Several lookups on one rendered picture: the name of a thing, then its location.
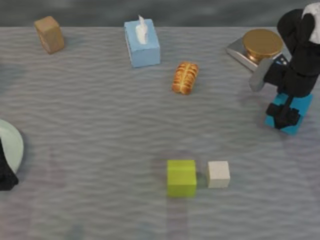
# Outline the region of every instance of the white plate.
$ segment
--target white plate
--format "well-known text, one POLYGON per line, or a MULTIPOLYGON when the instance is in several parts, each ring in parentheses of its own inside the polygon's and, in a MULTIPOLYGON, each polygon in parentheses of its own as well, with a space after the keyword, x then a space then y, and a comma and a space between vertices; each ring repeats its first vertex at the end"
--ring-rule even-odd
POLYGON ((24 141, 20 132, 10 123, 0 119, 0 138, 7 163, 16 174, 23 155, 24 141))

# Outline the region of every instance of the cube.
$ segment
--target cube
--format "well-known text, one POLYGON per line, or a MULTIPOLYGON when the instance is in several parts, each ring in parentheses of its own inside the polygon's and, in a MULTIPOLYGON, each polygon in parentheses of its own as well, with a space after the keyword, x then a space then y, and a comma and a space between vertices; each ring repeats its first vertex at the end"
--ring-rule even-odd
POLYGON ((168 197, 193 197, 196 194, 197 174, 194 160, 167 161, 168 197))
POLYGON ((227 188, 230 182, 229 163, 227 161, 210 161, 207 164, 208 188, 227 188))
POLYGON ((65 40, 58 22, 47 16, 34 22, 42 47, 48 54, 53 54, 65 47, 65 40))
POLYGON ((124 32, 129 58, 134 68, 157 65, 161 62, 160 44, 157 33, 151 19, 144 20, 147 26, 147 42, 141 44, 136 33, 136 26, 140 21, 129 21, 124 23, 124 32))

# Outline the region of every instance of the braided bread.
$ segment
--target braided bread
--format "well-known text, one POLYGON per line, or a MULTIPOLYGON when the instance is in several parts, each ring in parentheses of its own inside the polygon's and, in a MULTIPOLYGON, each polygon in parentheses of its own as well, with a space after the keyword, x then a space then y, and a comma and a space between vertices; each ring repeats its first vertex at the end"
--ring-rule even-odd
POLYGON ((198 72, 198 65, 187 61, 181 62, 175 71, 172 90, 175 93, 190 94, 198 72))

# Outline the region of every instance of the green block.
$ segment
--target green block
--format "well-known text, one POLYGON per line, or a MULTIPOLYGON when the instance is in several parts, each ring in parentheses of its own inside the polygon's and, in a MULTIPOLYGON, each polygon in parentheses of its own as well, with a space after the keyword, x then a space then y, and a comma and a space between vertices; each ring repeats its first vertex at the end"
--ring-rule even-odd
POLYGON ((196 188, 197 174, 194 160, 167 161, 168 197, 193 197, 196 188))

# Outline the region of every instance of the dog's ear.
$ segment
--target dog's ear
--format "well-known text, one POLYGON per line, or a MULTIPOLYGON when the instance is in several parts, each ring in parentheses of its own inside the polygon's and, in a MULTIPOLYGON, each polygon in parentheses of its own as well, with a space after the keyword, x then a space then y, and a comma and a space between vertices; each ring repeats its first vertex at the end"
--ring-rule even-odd
POLYGON ((314 16, 311 13, 305 14, 297 26, 297 40, 301 44, 308 43, 315 27, 316 21, 314 16))

